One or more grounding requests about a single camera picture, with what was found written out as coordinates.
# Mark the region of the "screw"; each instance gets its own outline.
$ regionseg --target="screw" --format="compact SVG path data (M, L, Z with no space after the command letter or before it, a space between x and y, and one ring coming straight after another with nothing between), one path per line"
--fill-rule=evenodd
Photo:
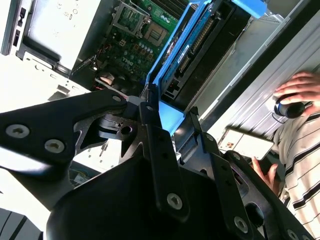
M308 238L306 235L302 235L302 239L303 240L310 240L310 238Z
M113 96L112 98L113 98L113 100L115 100L117 102L121 102L121 98L118 96Z
M235 216L233 221L234 221L235 226L238 229L240 229L241 232L243 232L244 234L248 233L248 225L241 217Z
M182 208L182 200L177 194L169 193L168 196L166 196L166 200L173 209L180 210Z
M240 160L240 157L239 157L238 154L234 153L233 156L234 156L236 159Z
M297 234L295 234L294 231L292 231L291 229L288 229L287 233L292 240L299 240Z
M53 154L59 154L65 150L65 145L62 141L57 139L50 139L45 142L44 148Z
M5 129L5 133L16 139L23 139L30 134L30 130L25 125L12 124Z
M206 134L206 137L207 137L210 141L213 141L213 140L214 140L214 138L213 138L211 135L209 135L208 133Z

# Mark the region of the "silver metal panel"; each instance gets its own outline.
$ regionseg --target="silver metal panel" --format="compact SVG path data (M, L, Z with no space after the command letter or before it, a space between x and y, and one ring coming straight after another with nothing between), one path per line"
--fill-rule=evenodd
M273 92L296 72L317 71L319 59L320 11L265 68L208 133L218 140L225 127L232 126L266 138L270 137L280 125L273 119L268 106Z
M10 3L10 0L1 1L0 3L0 46L2 46L5 36Z
M253 20L236 42L232 55L208 78L208 84L202 87L203 91L193 104L198 107L200 120L206 117L224 92L232 87L239 72L280 25L280 22L268 19L270 18Z
M100 0L38 0L28 36L60 56L59 64L72 69Z

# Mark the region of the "finger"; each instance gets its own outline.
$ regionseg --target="finger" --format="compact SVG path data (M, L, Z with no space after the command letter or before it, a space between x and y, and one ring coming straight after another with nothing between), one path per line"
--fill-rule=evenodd
M303 93L303 92L320 92L318 85L314 83L307 83L307 84L299 84L299 85L292 85L287 86L285 88L277 90L273 95L276 97L281 97L287 94L295 94L295 93Z
M301 71L296 73L295 75L292 76L291 79L298 79L298 78L312 78L314 74L309 71Z
M318 92L301 92L297 95L289 96L283 99L281 104L293 104L299 102L317 102L320 101L320 93Z
M259 175L259 177L264 179L265 178L264 173L262 172L259 162L255 157L252 158L252 166L254 171Z
M275 91L278 92L279 90L285 89L290 86L295 85L301 85L301 84L312 84L315 83L315 80L313 78L307 78L307 77L299 77L299 78L293 78L287 81L286 83L279 86Z
M320 112L320 107L319 106L315 106L315 105L311 105L311 106L308 106L302 116L309 116L309 115L312 115L312 114L315 114L317 112Z
M274 186L274 182L275 182L275 177L276 177L276 172L277 172L277 167L278 167L278 164L273 164L268 173L267 173L267 176L269 178L269 182L270 182L270 188L272 189L273 186Z

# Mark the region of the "motherboard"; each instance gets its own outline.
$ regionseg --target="motherboard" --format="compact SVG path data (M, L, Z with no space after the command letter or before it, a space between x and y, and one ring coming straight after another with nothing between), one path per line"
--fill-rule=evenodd
M188 0L178 0L180 8ZM179 19L153 0L123 0L114 8L99 60L116 67L130 81L144 84Z

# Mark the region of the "black mount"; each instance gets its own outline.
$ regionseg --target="black mount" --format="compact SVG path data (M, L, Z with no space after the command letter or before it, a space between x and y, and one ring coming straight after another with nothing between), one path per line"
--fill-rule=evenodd
M0 114L0 152L10 156L0 165L33 182L57 182L75 155L122 141L120 165L53 207L48 240L264 239L257 228L269 240L312 239L238 153L220 153L195 108L175 134L178 163L157 86L147 93L139 104L106 89Z

